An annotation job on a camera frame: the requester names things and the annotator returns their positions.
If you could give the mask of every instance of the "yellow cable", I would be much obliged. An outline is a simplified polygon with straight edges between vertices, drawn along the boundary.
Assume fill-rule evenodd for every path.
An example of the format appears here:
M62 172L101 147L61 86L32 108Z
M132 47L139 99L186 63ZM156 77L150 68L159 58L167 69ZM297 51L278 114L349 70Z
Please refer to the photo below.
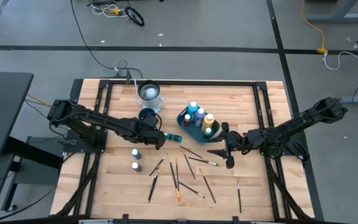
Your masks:
M45 106L47 106L47 107L49 107L49 108L52 107L52 106L50 106L49 104L47 104L46 102L44 102L44 101L42 101L42 100L40 100L40 99L38 99L38 98L36 98L36 97L30 95L30 94L27 94L27 96L29 96L29 97L31 97L31 98L37 100L38 102L40 102L41 104L43 104L43 105L45 105Z
M322 40L322 44L321 44L321 47L319 49L317 49L317 52L321 53L321 54L325 54L325 53L328 53L328 51L326 50L326 47L324 45L324 34L323 34L323 31L321 31L321 29L315 27L312 23L310 23L306 18L305 16L303 15L303 6L305 5L305 0L302 1L302 6L301 6L301 15L302 15L302 19L307 23L309 24L309 26L311 26L312 28L318 30L318 32L320 32L321 34L321 40Z

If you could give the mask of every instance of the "concrete floor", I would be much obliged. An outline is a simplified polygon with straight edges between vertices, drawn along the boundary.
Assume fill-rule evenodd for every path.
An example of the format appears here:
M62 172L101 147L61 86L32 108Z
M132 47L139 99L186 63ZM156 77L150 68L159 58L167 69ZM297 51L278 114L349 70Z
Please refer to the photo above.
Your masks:
M73 2L88 45L277 48L265 1L228 0L223 5L218 0L131 1L132 7L143 15L144 27L127 19L94 15L86 7L87 0ZM300 5L301 1L296 0L273 0L283 46L317 49L321 36L302 21ZM332 9L330 4L306 4L306 12L313 14ZM358 13L358 3L352 12ZM358 24L317 26L326 34L328 50L354 48ZM0 16L0 45L83 46L83 43L69 0L10 0ZM278 54L125 51L94 54L110 66L126 59L128 66L141 69L145 78L285 81ZM301 111L327 96L352 95L357 87L358 61L351 56L341 57L342 67L338 71L328 70L320 55L286 56ZM335 67L336 58L330 55L328 64ZM86 51L0 50L0 71L33 73L30 94L47 102L68 98L75 78L115 75L100 67ZM48 111L39 108L45 114ZM349 112L341 122L313 126L306 131L306 137L324 219L358 223L358 105L347 108ZM25 140L28 135L54 136L47 121L24 105L12 136ZM20 185L14 203L26 206L52 187ZM47 216L52 199L50 195L11 220Z

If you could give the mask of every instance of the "black metal frame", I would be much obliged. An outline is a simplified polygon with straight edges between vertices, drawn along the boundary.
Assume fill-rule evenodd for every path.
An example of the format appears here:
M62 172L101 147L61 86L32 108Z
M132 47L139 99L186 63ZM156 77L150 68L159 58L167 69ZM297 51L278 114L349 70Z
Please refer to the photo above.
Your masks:
M100 80L99 81L99 88L98 88L98 95L96 97L96 102L95 102L95 107L94 110L95 111L99 111L99 107L100 107L100 102L101 102L101 97L102 97L102 92L104 88L108 88L107 90L107 96L106 96L106 101L104 104L104 109L103 109L103 113L107 114L108 113L108 109L109 109L109 102L111 99L111 92L112 92L112 86L114 84L119 84L119 85L125 85L127 84L127 80ZM130 85L134 84L134 81L131 80L129 82ZM274 126L273 123L273 116L272 116L272 110L270 107L270 101L269 101L269 94L267 92L267 85L266 82L242 82L242 81L207 81L207 80L202 80L202 81L192 81L192 80L158 80L158 84L159 85L209 85L209 86L248 86L248 87L252 87L253 92L254 92L254 98L255 98L255 107L257 110L257 119L259 122L259 128L264 128L264 118L263 118L263 112L261 109L261 102L260 102L260 95L259 92L262 92L263 98L264 98L264 103L265 103L265 108L266 108L266 114L267 114L267 119L268 119L268 125L270 127ZM79 92L80 92L81 88L78 88L77 86L73 86L71 95L70 95L70 99L71 101L78 101L78 96L79 96ZM97 163L97 166L99 166L99 161L100 161L100 157L101 154L100 153L96 153L95 155L95 161ZM265 165L266 168L269 165L269 163L271 163L270 157L269 156L264 156L265 158ZM81 179L80 179L80 184L82 183L87 170L88 170L88 164L89 164L89 159L90 159L90 154L86 153L85 154L85 158L83 161L83 167L81 170ZM275 162L276 162L276 166L277 166L277 174L279 176L280 181L282 182L282 184L285 186L285 177L284 177L284 173L283 173L283 167L282 167L282 163L281 163L281 159L279 157L275 158ZM89 188L89 194L88 194L88 199L86 202L86 215L91 215L91 209L92 209L92 203L93 203L93 197L94 197L94 188L96 185L96 178L97 178L97 172L95 174L95 176L92 178L91 183L90 183L90 188ZM269 192L270 192L270 199L271 199L271 203L272 203L272 210L273 210L273 217L275 220L280 219L280 212L278 209L278 202L277 202L277 194L276 194L276 190L275 190L275 185L273 180L269 177L269 175L267 174L268 177L268 186L269 186ZM285 200L285 198L283 197L283 202L284 202L284 211L285 211L285 218L287 219L291 219L291 210L290 207L287 203L287 201ZM75 205L75 209L73 214L74 215L78 215L79 211L80 211L80 203L81 203L81 198L77 201L76 205ZM158 222L166 222L168 220L153 220L154 223L158 223ZM216 221L213 223L233 223L231 221Z

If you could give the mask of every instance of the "butcher block tabletop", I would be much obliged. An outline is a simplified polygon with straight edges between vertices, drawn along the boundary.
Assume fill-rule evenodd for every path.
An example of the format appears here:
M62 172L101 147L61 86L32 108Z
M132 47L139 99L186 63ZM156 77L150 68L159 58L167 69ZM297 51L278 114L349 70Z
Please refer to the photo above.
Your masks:
M279 125L291 119L285 89L282 82L266 84L273 120L275 125ZM78 104L93 109L98 85L99 79L84 79ZM134 85L114 84L108 115L116 118L137 117L142 107L137 104L135 94ZM244 133L249 129L259 128L252 87L227 86L224 81L220 86L160 85L160 94L163 98L162 109L158 113L162 118L161 130L183 136L182 142L167 140L161 149L155 150L154 146L133 144L108 131L106 150L101 155L98 169L91 218L122 218L123 214L129 214L130 219L232 220L233 216L238 216L240 220L274 220L265 161L258 150L253 150L245 156L240 152L233 152L236 164L233 169L227 169L221 157L206 152L208 149L224 149L223 142L200 145L177 124L178 114L188 103L196 101L208 113L214 114L215 120L220 124L228 122L231 131ZM101 105L104 105L105 99L106 90L103 92ZM268 126L266 114L264 118L265 126ZM218 163L219 166L189 159L196 177L194 179L180 146ZM140 151L141 160L136 160L132 156L131 151L134 148ZM183 152L187 156L195 157L189 152ZM165 154L168 156L161 163L158 181L148 203L154 177L149 177L149 174ZM181 201L177 201L170 169L172 162L175 170L175 158L178 160L179 181L205 195L205 198L180 186ZM78 187L83 159L84 154L77 153L62 165L51 214L61 210ZM133 162L138 162L142 166L142 172L132 169ZM288 191L304 212L313 217L301 161L295 156L283 156L282 165ZM199 168L202 168L206 176L216 203ZM242 213L239 211L237 181L241 189ZM85 212L88 189L89 186L83 194L80 213ZM282 197L277 188L276 192L280 216L284 217Z

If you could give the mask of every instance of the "bottle cap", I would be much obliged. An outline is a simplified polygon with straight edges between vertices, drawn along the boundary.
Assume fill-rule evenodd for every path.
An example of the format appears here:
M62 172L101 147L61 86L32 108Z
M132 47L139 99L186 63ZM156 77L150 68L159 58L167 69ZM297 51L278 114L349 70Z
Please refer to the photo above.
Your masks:
M137 162L132 163L132 168L133 169L138 169L139 168L139 164Z
M139 154L139 151L137 149L132 150L132 155L137 156Z
M212 121L212 119L214 119L214 116L213 116L212 114L207 114L207 115L206 115L206 119L207 119L208 121Z

